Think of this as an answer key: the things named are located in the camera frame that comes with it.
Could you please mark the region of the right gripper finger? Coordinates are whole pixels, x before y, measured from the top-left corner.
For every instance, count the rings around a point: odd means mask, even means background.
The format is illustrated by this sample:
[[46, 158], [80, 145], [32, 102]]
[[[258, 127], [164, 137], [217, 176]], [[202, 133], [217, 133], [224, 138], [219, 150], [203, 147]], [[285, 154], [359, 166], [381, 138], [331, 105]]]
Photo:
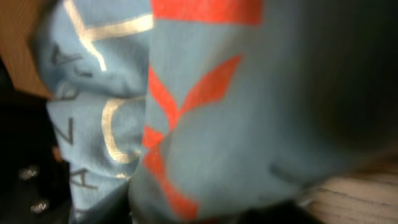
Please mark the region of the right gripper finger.
[[293, 200], [269, 208], [250, 210], [239, 218], [239, 224], [323, 224]]

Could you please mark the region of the light blue printed t-shirt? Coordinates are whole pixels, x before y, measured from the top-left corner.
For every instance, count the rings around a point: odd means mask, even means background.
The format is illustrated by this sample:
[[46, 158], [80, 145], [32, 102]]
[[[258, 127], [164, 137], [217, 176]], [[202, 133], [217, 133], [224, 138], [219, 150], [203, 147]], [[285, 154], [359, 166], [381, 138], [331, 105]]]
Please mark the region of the light blue printed t-shirt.
[[355, 164], [310, 106], [318, 1], [56, 1], [33, 39], [72, 222], [234, 223]]

